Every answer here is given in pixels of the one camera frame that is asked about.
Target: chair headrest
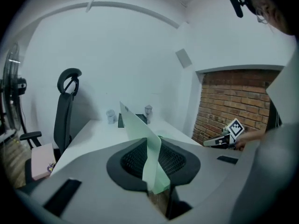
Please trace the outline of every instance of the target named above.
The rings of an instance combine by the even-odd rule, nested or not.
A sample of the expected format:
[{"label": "chair headrest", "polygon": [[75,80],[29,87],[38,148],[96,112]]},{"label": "chair headrest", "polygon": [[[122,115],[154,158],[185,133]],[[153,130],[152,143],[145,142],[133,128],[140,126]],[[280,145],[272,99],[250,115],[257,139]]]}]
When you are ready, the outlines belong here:
[{"label": "chair headrest", "polygon": [[[59,90],[59,92],[61,94],[64,94],[65,91],[67,90],[67,88],[69,87],[69,85],[75,81],[76,83],[76,90],[75,90],[75,95],[78,91],[78,77],[82,75],[82,72],[79,69],[76,68],[69,68],[66,69],[65,71],[63,71],[61,73],[61,75],[58,78],[58,82],[57,82],[57,88]],[[71,81],[69,82],[69,84],[66,86],[66,88],[64,88],[64,82],[71,77]]]}]

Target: standing fan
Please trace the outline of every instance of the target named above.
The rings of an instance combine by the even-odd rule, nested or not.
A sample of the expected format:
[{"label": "standing fan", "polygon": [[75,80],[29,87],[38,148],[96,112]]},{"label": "standing fan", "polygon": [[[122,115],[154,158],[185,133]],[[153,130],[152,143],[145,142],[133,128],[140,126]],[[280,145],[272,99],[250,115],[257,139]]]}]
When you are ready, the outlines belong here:
[{"label": "standing fan", "polygon": [[20,95],[25,94],[27,83],[24,78],[18,78],[19,64],[19,45],[15,43],[6,57],[1,90],[3,91],[3,103],[8,120],[7,126],[15,130],[20,130],[22,126],[24,133],[27,133],[20,102]]}]

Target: office chair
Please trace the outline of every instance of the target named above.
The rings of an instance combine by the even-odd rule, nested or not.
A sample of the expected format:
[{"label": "office chair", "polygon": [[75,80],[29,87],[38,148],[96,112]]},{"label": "office chair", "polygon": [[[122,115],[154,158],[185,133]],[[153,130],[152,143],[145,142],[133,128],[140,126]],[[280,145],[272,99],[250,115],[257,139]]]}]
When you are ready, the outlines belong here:
[{"label": "office chair", "polygon": [[[79,89],[78,77],[81,75],[82,73],[79,69],[69,68],[63,71],[58,79],[57,88],[60,92],[60,96],[58,100],[56,119],[54,125],[54,141],[56,142],[59,148],[54,149],[54,156],[56,162],[59,160],[60,156],[71,142],[70,124],[72,103]],[[68,83],[66,88],[64,88],[64,82],[68,78],[71,78],[71,81]],[[72,93],[66,93],[66,90],[72,82],[75,82],[75,90]],[[42,133],[40,131],[25,133],[20,136],[20,140],[32,140],[36,147],[40,147],[41,143],[38,141],[37,138],[41,136]],[[31,159],[25,162],[25,179],[26,184],[30,182],[35,182],[35,180],[32,178],[31,173]]]}]

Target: table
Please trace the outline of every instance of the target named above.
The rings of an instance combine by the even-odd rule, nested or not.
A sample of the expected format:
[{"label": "table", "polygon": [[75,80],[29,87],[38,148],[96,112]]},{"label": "table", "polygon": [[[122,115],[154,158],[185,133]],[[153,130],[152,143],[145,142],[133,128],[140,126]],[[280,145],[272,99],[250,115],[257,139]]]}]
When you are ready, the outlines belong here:
[{"label": "table", "polygon": [[[162,119],[153,120],[148,125],[156,135],[200,145]],[[126,129],[118,128],[117,122],[109,125],[106,120],[90,120],[64,151],[51,175],[83,154],[126,141],[129,141]]]}]

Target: person's hand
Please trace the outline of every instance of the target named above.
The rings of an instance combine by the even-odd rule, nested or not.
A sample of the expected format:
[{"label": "person's hand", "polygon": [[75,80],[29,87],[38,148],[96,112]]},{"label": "person's hand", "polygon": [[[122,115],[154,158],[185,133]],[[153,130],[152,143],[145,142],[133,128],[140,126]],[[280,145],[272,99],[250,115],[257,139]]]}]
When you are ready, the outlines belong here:
[{"label": "person's hand", "polygon": [[263,130],[243,133],[238,137],[235,148],[244,148],[247,142],[253,140],[260,140],[264,134],[265,131]]}]

